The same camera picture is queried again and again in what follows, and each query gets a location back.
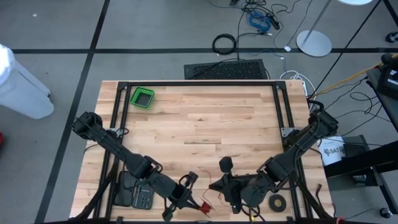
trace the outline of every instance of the white cable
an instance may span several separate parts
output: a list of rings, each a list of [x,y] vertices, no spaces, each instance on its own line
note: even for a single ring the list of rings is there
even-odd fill
[[[305,75],[300,74],[299,72],[297,72],[297,71],[295,71],[295,70],[289,70],[289,71],[284,72],[283,74],[280,75],[279,79],[282,80],[283,77],[284,77],[286,74],[290,73],[290,72],[295,73],[294,76],[292,76],[292,77],[289,78],[290,80],[301,80],[301,81],[305,82],[305,80],[303,80],[303,78],[304,78],[304,79],[306,79],[306,81],[311,85],[313,91],[315,92],[315,87],[314,87],[314,85],[312,84],[312,82],[311,82]]]

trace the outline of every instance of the white floor lamp base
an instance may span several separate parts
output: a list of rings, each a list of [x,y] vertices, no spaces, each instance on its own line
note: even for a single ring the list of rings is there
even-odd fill
[[[296,39],[297,46],[299,49],[314,57],[323,57],[331,52],[331,41],[329,37],[318,31],[312,31],[305,44],[303,44],[305,37],[309,30],[299,33]]]

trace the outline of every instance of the white bucket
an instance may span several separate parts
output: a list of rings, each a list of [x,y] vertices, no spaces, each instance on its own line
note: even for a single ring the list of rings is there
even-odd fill
[[[19,65],[7,47],[0,45],[0,105],[33,119],[50,115],[50,90]]]

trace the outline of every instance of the black stand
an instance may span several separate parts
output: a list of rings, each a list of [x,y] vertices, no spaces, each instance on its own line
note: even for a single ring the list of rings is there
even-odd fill
[[[398,141],[369,150],[363,136],[361,137],[364,143],[364,152],[325,166],[326,177],[343,174],[374,176],[374,181],[380,187],[388,204],[388,208],[383,208],[380,214],[384,218],[389,218],[392,214],[398,214],[398,206],[382,173],[398,169]]]

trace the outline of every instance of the wooden table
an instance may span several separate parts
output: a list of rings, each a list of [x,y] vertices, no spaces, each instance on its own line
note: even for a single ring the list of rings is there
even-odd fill
[[[290,107],[296,127],[308,125],[308,106],[300,81],[286,81]],[[102,82],[95,112],[103,119],[104,128],[109,127],[117,81]],[[234,162],[233,174],[255,173],[270,156],[283,152],[279,124],[275,112],[272,88],[268,86],[150,86],[155,98],[150,109],[129,105],[123,144],[132,152],[148,155],[164,166],[163,173],[178,181],[190,170],[199,175],[193,188],[193,197],[201,203],[205,197],[214,206],[210,218],[189,208],[174,213],[173,221],[213,220],[247,221],[243,212],[234,215],[227,203],[218,198],[219,193],[208,190],[210,182],[222,176],[218,162],[223,156],[231,156]],[[279,94],[282,109],[282,94]],[[119,127],[124,97],[119,105],[116,127]],[[85,153],[71,217],[79,214],[98,188],[101,166],[105,150],[91,147]],[[333,206],[328,190],[320,156],[307,151],[302,157],[307,186],[315,194],[318,184],[322,184],[319,194],[322,205],[329,214]],[[305,217],[303,200],[299,189],[298,200],[301,216]],[[294,217],[290,192],[280,191],[287,201],[287,209],[282,213],[273,212],[266,199],[261,204],[261,214],[267,221],[286,221],[286,216]],[[106,198],[103,197],[101,217],[104,215]],[[118,216],[124,220],[162,221],[163,200],[156,195],[151,210],[137,210],[131,207],[113,206],[112,219]]]

